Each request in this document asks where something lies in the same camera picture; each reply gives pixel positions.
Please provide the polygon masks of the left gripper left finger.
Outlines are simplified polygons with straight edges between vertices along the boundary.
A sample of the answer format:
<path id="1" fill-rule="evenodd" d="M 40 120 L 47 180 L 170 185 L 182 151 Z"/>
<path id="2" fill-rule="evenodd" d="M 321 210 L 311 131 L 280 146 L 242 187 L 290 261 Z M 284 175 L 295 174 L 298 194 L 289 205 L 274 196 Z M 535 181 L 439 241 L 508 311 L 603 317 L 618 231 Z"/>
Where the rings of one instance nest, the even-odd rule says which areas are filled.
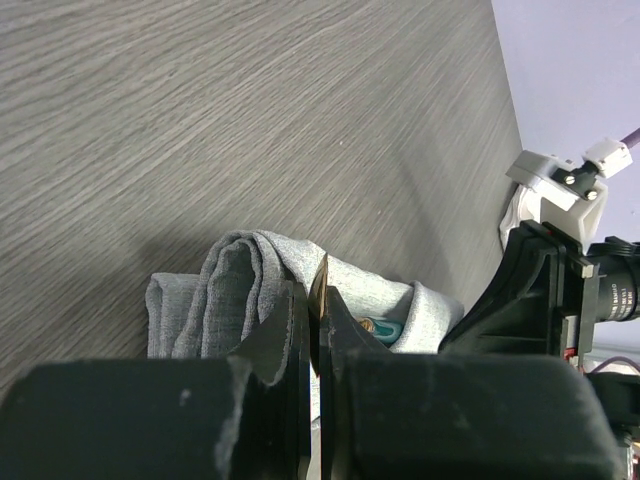
<path id="1" fill-rule="evenodd" d="M 1 406 L 5 479 L 302 479 L 311 459 L 307 302 L 287 282 L 218 359 L 45 364 Z"/>

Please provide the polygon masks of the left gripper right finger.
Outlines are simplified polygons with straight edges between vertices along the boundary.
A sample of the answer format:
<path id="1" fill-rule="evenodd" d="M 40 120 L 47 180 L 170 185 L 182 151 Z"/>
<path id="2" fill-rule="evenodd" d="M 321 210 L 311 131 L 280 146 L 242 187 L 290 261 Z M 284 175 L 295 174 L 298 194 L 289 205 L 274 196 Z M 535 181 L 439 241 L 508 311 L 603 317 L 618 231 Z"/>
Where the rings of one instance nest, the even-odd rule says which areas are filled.
<path id="1" fill-rule="evenodd" d="M 325 479 L 619 479 L 588 380 L 547 356 L 396 354 L 326 293 Z"/>

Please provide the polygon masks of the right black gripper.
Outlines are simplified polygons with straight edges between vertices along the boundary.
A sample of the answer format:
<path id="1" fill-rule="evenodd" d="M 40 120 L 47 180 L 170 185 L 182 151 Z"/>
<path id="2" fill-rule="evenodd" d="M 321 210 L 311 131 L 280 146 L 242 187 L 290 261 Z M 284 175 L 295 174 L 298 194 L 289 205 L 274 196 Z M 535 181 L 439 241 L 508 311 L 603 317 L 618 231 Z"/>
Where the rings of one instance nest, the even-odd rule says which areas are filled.
<path id="1" fill-rule="evenodd" d="M 639 244 L 609 236 L 587 249 L 524 221 L 489 286 L 440 354 L 551 355 L 585 371 L 595 327 L 639 318 Z"/>

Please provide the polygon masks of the green handled gold utensil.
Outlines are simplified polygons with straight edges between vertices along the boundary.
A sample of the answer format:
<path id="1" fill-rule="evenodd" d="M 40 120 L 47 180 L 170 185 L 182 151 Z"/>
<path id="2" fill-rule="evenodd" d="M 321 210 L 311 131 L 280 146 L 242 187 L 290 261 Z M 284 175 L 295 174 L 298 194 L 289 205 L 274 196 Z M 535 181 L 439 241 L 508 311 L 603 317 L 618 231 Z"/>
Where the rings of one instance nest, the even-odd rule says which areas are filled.
<path id="1" fill-rule="evenodd" d="M 384 318 L 359 317 L 359 325 L 373 335 L 380 343 L 390 346 L 401 336 L 404 326 L 398 322 Z"/>

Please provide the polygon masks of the grey cloth napkin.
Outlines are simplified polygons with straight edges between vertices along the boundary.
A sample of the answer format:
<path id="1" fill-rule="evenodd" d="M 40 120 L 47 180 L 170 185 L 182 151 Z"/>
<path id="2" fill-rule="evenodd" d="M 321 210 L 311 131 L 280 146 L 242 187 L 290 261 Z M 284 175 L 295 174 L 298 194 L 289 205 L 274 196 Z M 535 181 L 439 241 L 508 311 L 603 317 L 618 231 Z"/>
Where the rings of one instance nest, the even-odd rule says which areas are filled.
<path id="1" fill-rule="evenodd" d="M 235 349 L 272 312 L 284 283 L 309 288 L 325 251 L 264 230 L 232 231 L 197 274 L 154 273 L 145 294 L 150 358 L 215 358 Z M 328 256 L 328 282 L 354 317 L 395 321 L 395 353 L 433 353 L 463 305 L 419 282 L 387 280 Z"/>

